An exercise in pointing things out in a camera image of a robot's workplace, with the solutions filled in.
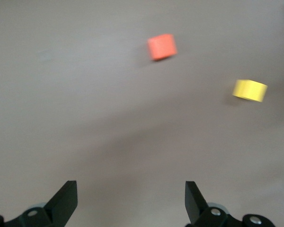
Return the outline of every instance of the orange-red cube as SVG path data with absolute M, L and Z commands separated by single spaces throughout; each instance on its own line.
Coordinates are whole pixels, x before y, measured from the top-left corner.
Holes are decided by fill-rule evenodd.
M 176 43 L 172 34 L 163 34 L 148 40 L 151 58 L 158 61 L 177 54 Z

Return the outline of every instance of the red cube front face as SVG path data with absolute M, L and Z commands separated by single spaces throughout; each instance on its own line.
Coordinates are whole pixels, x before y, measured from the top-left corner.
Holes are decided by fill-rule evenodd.
M 151 52 L 151 58 L 158 61 L 177 54 L 174 36 L 172 34 L 163 34 L 148 40 L 148 47 Z

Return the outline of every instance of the silver screw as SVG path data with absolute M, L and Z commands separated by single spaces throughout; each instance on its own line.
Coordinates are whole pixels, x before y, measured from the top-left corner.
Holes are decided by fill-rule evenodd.
M 27 215 L 29 216 L 29 217 L 31 217 L 31 216 L 34 216 L 34 215 L 36 215 L 38 213 L 38 211 L 36 211 L 36 210 L 32 210 L 31 212 L 29 212 Z
M 218 209 L 216 209 L 216 208 L 213 208 L 213 209 L 211 210 L 211 212 L 212 212 L 212 214 L 215 215 L 215 216 L 220 216 L 220 215 L 221 215 L 221 212 L 220 212 Z
M 252 223 L 255 223 L 255 224 L 258 224 L 258 225 L 261 225 L 262 224 L 262 221 L 258 218 L 258 217 L 255 217 L 255 216 L 251 216 L 249 218 L 249 220 L 252 222 Z

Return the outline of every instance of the metal bolt head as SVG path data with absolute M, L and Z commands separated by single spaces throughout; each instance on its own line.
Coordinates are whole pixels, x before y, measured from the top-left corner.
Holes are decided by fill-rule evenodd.
M 221 215 L 221 212 L 220 212 L 218 209 L 216 209 L 216 208 L 213 208 L 213 209 L 211 210 L 211 213 L 212 213 L 213 215 L 215 215 L 215 216 L 220 216 L 220 215 Z
M 251 216 L 249 218 L 249 220 L 254 223 L 254 224 L 258 224 L 258 225 L 261 225 L 262 224 L 262 221 L 261 219 L 259 219 L 258 217 L 255 217 L 255 216 Z

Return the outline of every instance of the yellow block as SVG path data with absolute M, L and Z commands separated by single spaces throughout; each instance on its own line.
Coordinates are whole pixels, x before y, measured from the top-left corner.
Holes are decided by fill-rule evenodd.
M 233 95 L 239 98 L 262 102 L 267 85 L 249 79 L 238 79 Z

